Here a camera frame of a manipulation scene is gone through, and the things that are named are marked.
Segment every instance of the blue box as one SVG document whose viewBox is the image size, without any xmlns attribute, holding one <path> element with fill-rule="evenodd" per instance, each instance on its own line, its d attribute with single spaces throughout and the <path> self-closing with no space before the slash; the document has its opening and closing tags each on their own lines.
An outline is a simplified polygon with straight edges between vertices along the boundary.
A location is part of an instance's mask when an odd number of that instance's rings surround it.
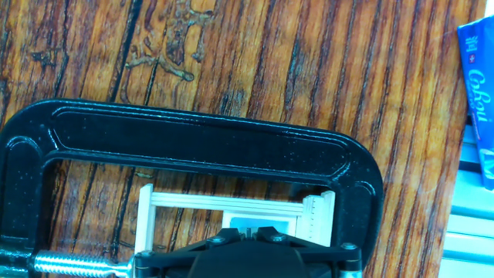
<svg viewBox="0 0 494 278">
<path fill-rule="evenodd" d="M 494 189 L 494 17 L 458 27 L 463 75 L 482 180 Z"/>
</svg>

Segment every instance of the threaded screw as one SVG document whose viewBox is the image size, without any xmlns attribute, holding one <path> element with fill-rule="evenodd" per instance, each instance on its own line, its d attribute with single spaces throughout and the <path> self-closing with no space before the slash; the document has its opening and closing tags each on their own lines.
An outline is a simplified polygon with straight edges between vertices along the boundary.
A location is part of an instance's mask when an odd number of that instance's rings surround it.
<svg viewBox="0 0 494 278">
<path fill-rule="evenodd" d="M 40 251 L 34 259 L 36 272 L 66 274 L 70 276 L 132 278 L 134 258 L 129 263 L 112 263 L 109 259 Z"/>
</svg>

